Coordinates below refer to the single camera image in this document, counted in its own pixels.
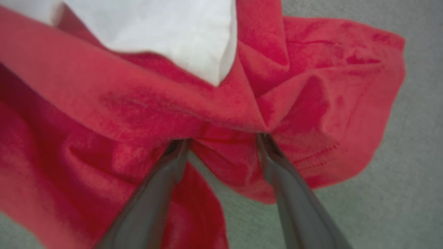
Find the red t-shirt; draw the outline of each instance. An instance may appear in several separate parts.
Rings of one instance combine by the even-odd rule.
[[[312,188],[360,172],[404,79],[404,40],[342,19],[237,1],[237,54],[217,88],[156,54],[103,48],[0,8],[0,209],[48,248],[90,248],[172,139],[236,192],[273,203],[254,133]],[[163,248],[227,248],[220,203],[188,164]]]

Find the gray surface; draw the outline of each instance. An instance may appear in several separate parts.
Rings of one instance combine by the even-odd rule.
[[[407,77],[372,163],[316,193],[355,249],[443,248],[443,1],[284,0],[284,12],[353,19],[406,38]],[[222,201],[232,249],[284,248],[275,206],[202,170]],[[1,248],[38,248],[23,233],[0,215]]]

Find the red cloth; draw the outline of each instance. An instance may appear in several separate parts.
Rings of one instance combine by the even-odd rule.
[[[69,13],[58,29],[0,8],[0,209],[48,248],[90,248],[172,139],[225,184],[273,203],[254,132],[312,188],[360,172],[403,81],[404,40],[364,24],[283,17],[237,1],[238,46],[218,88],[155,54],[104,49]],[[191,166],[163,248],[227,248],[220,204]]]

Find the gray table surface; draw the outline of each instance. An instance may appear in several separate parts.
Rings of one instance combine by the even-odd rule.
[[[407,77],[385,137],[357,177],[316,191],[355,249],[443,248],[443,0],[283,0],[289,16],[348,18],[406,38]],[[232,249],[283,249],[276,206],[233,193],[190,159],[220,198]],[[0,248],[42,248],[0,214]]]

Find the white fabric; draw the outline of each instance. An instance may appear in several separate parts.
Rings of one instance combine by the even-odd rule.
[[[214,86],[234,61],[235,0],[0,0],[49,25],[63,2],[108,49],[161,54]]]

